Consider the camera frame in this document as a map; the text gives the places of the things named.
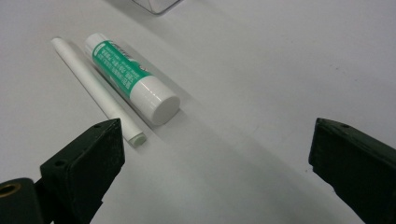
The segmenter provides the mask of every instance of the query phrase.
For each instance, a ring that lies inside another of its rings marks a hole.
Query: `green label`
[[[128,98],[134,84],[141,78],[151,75],[111,40],[97,45],[93,50],[92,59]]]

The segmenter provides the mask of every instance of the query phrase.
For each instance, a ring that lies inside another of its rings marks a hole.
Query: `white object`
[[[180,0],[133,0],[152,14],[162,14]]]
[[[106,116],[109,119],[120,118],[122,135],[125,140],[132,147],[142,145],[146,141],[146,136],[143,134],[142,130],[140,130],[125,110],[116,102],[85,63],[78,58],[73,49],[60,37],[53,38],[51,43],[93,100],[99,105],[103,112],[105,112]]]
[[[89,36],[85,50],[112,86],[152,124],[164,124],[176,114],[180,99],[175,93],[107,37]]]

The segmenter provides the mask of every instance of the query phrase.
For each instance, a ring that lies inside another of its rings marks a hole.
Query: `glue stick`
[[[113,41],[93,34],[85,50],[112,87],[152,124],[164,124],[176,114],[180,99]]]

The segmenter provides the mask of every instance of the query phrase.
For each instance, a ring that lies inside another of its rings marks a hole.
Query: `tabletop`
[[[393,0],[183,0],[160,16],[131,0],[3,0],[0,182],[37,181],[40,164],[106,120],[50,43],[83,56],[100,32],[181,105],[152,127],[106,86],[148,141],[124,142],[92,223],[362,223],[308,155],[316,118],[396,147],[395,12]]]

